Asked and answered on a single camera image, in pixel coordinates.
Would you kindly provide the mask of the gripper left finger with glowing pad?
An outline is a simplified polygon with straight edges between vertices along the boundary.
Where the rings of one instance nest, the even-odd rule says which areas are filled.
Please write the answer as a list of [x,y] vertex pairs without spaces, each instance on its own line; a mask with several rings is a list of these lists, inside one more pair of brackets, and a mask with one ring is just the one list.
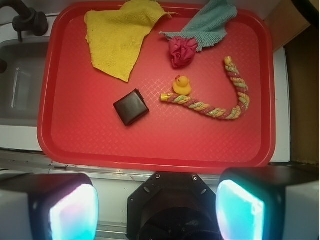
[[93,240],[98,192],[84,173],[0,176],[2,240]]

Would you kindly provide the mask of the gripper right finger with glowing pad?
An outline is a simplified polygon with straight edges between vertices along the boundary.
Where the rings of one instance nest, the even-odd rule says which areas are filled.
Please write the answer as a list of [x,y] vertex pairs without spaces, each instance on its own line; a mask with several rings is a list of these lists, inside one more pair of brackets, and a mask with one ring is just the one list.
[[224,240],[318,240],[319,171],[302,166],[228,168],[216,191]]

